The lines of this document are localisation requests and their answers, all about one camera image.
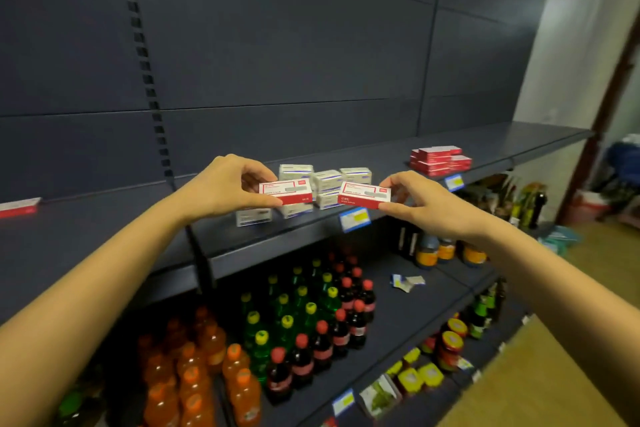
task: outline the upper shelf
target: upper shelf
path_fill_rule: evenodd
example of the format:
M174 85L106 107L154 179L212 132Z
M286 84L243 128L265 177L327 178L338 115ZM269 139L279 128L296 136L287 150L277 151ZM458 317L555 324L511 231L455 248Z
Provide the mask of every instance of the upper shelf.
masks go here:
M164 182L124 188L43 202L34 214L0 220L0 324L169 193ZM155 302L196 287L191 249L180 232L133 303Z
M266 164L276 174L280 164L312 164L317 171L340 167L368 167L373 172L373 181L377 183L389 174L407 170L411 149L456 145L473 159L472 169L463 175L466 182L473 182L586 139L589 135L589 130L581 128L508 122ZM177 179L177 185L183 185L191 177ZM193 228L202 251L209 259L213 276L221 278L341 233L337 215L344 210L345 206L323 211L314 209L311 213L289 220L284 220L279 213L274 212L272 222L243 228L236 227L235 217L230 214L201 220ZM370 215L375 220L381 213L374 211Z

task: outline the person's left hand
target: person's left hand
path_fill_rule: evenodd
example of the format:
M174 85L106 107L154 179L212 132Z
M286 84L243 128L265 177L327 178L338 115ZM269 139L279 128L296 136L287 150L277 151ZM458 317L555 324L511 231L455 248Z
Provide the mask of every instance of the person's left hand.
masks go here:
M172 199L188 223L244 208L275 208L282 201L258 194L260 182L276 181L275 174L257 160L235 154L216 157L204 171L174 192Z

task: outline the wooden floor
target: wooden floor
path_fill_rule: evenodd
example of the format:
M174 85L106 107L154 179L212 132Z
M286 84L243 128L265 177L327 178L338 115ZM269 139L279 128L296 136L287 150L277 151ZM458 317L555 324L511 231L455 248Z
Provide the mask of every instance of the wooden floor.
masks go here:
M583 242L567 259L640 307L640 231L618 223L576 227ZM455 404L439 427L617 427L625 425L533 318Z

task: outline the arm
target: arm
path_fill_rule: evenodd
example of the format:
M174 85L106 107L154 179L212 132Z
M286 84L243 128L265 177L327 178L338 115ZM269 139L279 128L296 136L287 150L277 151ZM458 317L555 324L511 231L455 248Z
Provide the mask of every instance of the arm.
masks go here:
M6 322L0 425L44 423L175 234L205 216L280 206L276 197L255 194L259 181L275 180L257 161L216 157Z
M596 388L631 425L640 424L640 311L506 221L416 172L382 181L397 203L380 209L430 234L484 250ZM411 196L415 206L404 205Z

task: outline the forearm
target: forearm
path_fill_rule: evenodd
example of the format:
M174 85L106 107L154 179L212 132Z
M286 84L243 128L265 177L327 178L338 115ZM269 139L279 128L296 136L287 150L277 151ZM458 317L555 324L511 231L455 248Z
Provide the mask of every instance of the forearm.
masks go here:
M490 217L475 239L628 423L640 423L640 311L533 238Z
M0 425L46 420L184 225L160 201L0 328Z

